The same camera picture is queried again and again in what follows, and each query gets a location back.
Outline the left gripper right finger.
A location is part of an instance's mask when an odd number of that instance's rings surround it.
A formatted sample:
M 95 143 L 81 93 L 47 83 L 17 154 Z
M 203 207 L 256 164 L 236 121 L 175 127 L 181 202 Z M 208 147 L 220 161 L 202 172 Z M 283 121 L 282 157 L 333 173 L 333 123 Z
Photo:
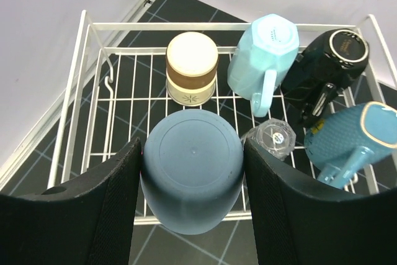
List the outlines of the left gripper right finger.
M 323 184 L 252 140 L 244 171 L 259 264 L 395 264 L 396 190 Z

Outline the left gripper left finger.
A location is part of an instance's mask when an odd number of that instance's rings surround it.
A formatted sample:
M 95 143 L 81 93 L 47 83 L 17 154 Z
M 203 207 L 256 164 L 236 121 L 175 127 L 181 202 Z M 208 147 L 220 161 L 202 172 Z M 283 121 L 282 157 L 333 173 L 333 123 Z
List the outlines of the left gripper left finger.
M 1 196 L 2 264 L 127 264 L 141 143 L 40 194 Z

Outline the small clear glass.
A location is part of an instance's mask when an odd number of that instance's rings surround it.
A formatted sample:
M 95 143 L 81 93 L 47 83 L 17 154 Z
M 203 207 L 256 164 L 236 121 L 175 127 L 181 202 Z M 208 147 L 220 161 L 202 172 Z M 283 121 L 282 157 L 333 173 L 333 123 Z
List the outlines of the small clear glass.
M 296 134 L 287 122 L 269 119 L 245 133 L 241 137 L 242 145 L 247 139 L 256 141 L 273 156 L 283 161 L 294 150 Z

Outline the blue floral mug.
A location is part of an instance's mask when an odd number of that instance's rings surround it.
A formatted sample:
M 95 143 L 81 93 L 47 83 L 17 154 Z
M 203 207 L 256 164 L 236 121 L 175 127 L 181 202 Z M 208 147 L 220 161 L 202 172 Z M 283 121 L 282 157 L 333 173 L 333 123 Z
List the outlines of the blue floral mug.
M 342 189 L 354 174 L 396 151 L 396 109 L 376 101 L 320 119 L 305 135 L 317 180 Z

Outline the light blue plastic tumbler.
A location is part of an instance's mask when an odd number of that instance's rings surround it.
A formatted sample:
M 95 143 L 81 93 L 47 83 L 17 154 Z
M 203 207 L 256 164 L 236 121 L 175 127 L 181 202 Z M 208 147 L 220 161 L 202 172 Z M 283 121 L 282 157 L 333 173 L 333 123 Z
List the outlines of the light blue plastic tumbler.
M 238 134 L 207 110 L 168 115 L 145 142 L 141 187 L 154 216 L 175 233 L 215 228 L 237 201 L 243 174 Z

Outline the black ceramic mug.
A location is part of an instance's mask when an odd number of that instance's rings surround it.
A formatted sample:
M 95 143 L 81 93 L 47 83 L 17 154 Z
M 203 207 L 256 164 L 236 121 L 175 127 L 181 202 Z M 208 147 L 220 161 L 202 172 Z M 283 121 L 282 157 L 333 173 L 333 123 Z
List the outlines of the black ceramic mug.
M 300 111 L 299 123 L 312 127 L 339 91 L 363 73 L 368 42 L 351 29 L 328 30 L 298 54 L 281 83 L 285 100 Z

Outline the light blue hexagonal mug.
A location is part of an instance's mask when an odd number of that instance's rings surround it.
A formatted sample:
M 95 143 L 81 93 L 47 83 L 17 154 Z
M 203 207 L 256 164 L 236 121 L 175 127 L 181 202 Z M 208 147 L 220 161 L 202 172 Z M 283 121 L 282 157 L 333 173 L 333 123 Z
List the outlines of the light blue hexagonal mug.
M 240 38 L 228 67 L 228 85 L 265 117 L 274 91 L 292 66 L 300 45 L 297 26 L 277 14 L 261 17 Z

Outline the metal cup with brown base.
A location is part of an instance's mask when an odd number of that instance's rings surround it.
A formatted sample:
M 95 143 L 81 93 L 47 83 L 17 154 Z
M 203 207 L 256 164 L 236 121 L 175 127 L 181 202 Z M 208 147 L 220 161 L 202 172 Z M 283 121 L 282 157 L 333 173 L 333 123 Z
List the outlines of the metal cup with brown base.
M 182 106 L 197 107 L 215 92 L 219 54 L 215 42 L 200 32 L 176 35 L 166 49 L 166 89 Z

